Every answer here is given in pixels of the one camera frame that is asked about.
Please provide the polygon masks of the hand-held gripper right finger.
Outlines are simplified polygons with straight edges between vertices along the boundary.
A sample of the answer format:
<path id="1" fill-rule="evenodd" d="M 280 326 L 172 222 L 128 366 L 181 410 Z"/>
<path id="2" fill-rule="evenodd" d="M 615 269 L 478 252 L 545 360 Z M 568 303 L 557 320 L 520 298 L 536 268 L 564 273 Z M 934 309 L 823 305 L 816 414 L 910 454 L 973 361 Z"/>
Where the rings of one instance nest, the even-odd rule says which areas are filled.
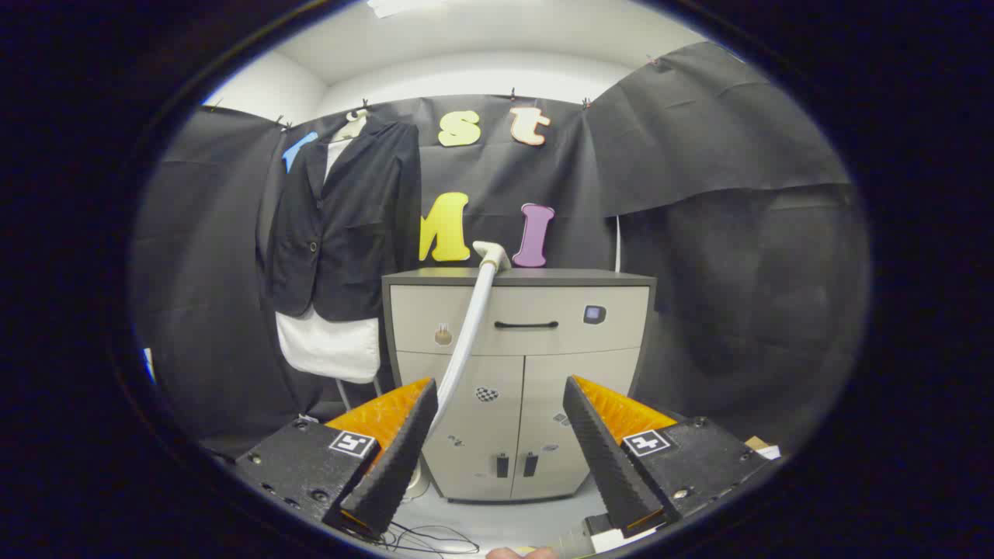
<path id="1" fill-rule="evenodd" d="M 770 457 L 702 416 L 673 418 L 579 376 L 562 407 L 613 528 L 641 533 L 717 505 Z"/>

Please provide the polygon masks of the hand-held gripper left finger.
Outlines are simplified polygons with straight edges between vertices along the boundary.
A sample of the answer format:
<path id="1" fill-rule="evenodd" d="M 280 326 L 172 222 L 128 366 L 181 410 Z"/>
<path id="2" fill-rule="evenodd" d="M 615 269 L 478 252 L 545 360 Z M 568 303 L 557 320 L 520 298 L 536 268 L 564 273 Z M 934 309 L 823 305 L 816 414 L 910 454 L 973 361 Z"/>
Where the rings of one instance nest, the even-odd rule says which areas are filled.
<path id="1" fill-rule="evenodd" d="M 295 418 L 238 457 L 235 474 L 292 516 L 377 539 L 437 411 L 436 381 L 416 380 L 329 422 Z"/>

